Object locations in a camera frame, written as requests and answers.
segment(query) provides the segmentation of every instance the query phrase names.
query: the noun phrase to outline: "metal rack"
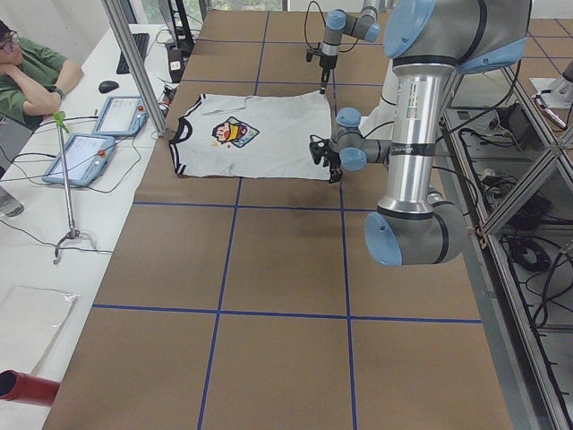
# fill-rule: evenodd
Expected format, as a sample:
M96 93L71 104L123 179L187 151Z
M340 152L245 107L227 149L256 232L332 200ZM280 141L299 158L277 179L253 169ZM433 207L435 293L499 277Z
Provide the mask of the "metal rack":
M499 74L500 80L509 89L510 84L515 80L514 72L511 69L506 69ZM535 300L538 297L532 294L531 291L535 292L535 290L527 284L526 288L530 288L525 290L523 282L519 278L519 276L529 277L532 274L522 271L519 267L513 267L511 259L508 258L508 250L504 248L504 237L509 232L508 222L521 210L525 203L540 193L541 190L547 190L549 193L557 195L554 199L555 202L553 202L553 206L557 210L560 207L563 209L563 206L565 209L569 206L569 211L570 208L573 208L573 150L568 149L570 142L573 141L573 132L558 137L545 123L518 81L510 100L519 103L539 137L539 145L533 150L525 151L523 148L509 150L507 149L509 146L506 146L506 150L496 149L488 152L479 147L479 142L470 141L469 137L465 142L464 138L457 133L447 133L447 135L449 136L449 145L456 153L464 175L475 186L482 185L478 184L479 179L476 179L476 173L477 170L481 170L483 173L485 167L496 166L496 168L507 169L511 172L511 177L515 178L515 181L511 181L510 190L499 199L495 207L492 207L484 200L483 196L480 196L475 207L477 233L483 251L489 253L494 261L514 320L513 323L517 326L519 339L526 351L527 364L535 375L552 427L566 430L573 428L571 424L571 417L573 417L573 399L571 399L573 397L573 363L570 362L571 351L573 350L573 314L556 312L550 318L549 323L541 327L536 325L532 313ZM446 109L443 117L446 131L453 130L460 123L463 123L462 118L456 117L457 114L464 109L467 111L472 109L454 106L455 97L449 103L449 108ZM573 226L541 228L536 230L535 234L541 237L550 237L552 242L558 242L558 245L561 246L573 243ZM554 249L554 246L552 248L552 254L555 255L557 249ZM544 276L528 278L532 284L542 279ZM573 303L573 291L569 293L569 303Z

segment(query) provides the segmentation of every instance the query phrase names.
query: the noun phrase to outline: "metal frame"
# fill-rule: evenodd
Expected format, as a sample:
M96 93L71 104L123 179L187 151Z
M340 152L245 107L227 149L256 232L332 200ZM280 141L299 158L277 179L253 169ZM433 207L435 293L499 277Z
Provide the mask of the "metal frame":
M503 75L508 83L513 82L515 74L510 69L505 69ZM556 139L549 126L545 123L541 114L533 106L530 98L519 82L516 82L514 90L522 108L526 111L536 132L539 134L545 147L542 155L533 163L526 174L519 179L517 185L512 189L500 207L491 214L488 214L483 202L479 201L476 212L479 218L481 229L482 248L489 248L501 283L508 299L511 313L517 325L517 331L522 344L527 353L530 367L533 369L539 391L543 396L543 402L548 411L552 425L557 430L569 430L569 422L566 412L563 410L561 400L553 387L552 375L549 374L544 360L544 352L535 337L534 331L530 327L530 321L526 309L523 307L521 296L515 288L515 281L507 264L507 255L502 245L495 236L499 233L503 225L518 211L521 206L543 186L545 180L556 170L559 170L569 189L573 193L573 162L571 157L562 149L563 141ZM444 117L446 126L451 129L453 125ZM456 136L450 136L453 142L454 151L463 173L474 185L476 185L472 169L471 160L466 158L466 154L461 147ZM565 141L573 139L573 132L566 133ZM569 325L551 327L550 330L570 332Z
M162 136L167 131L165 118L161 109L159 109L153 87L151 87L150 78L145 71L143 61L133 41L132 32L127 23L121 0L101 0L101 3L117 39L117 44L124 53L125 60L129 65L129 70L143 99L143 104L150 114L155 130L159 136Z

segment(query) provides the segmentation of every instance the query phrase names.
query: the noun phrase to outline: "aluminum pole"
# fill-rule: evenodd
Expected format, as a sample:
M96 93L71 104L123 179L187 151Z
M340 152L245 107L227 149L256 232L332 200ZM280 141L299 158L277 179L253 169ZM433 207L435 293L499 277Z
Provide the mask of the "aluminum pole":
M145 71L139 51L133 41L132 32L129 28L121 2L120 0L101 0L101 3L106 10L107 18L117 39L117 44L124 53L125 60L129 65L130 73L143 99L143 104L150 114L155 130L159 136L162 136L167 131L167 124L161 109L159 109L153 87L151 87L150 78Z

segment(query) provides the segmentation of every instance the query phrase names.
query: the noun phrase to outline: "window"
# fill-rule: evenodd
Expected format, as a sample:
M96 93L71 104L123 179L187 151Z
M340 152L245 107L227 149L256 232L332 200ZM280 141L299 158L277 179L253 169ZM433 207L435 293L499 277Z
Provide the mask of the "window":
M283 11L287 9L287 0L184 0L185 12L192 30L201 28L200 2L212 9L222 11ZM137 22L163 23L157 0L131 0L131 3L137 15Z

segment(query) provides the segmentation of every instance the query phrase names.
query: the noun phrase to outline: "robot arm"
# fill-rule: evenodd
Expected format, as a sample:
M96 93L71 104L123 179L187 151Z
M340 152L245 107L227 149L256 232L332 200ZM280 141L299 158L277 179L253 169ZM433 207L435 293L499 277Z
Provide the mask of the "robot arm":
M306 54L307 62L312 60L312 56L320 58L319 63L322 68L321 94L326 92L330 71L337 66L338 52L344 34L367 42L374 42L378 38L380 25L376 21L378 20L379 9L380 0L364 0L358 18L348 15L340 9L328 14L321 47L309 48Z
M329 142L342 168L388 159L386 195L365 225L380 264L435 264L461 252L463 216L430 186L444 83L454 72L483 73L519 60L530 10L531 0L399 0L394 8L384 35L398 78L391 142L381 141L384 155L375 158L379 144L356 132L360 114L345 109Z

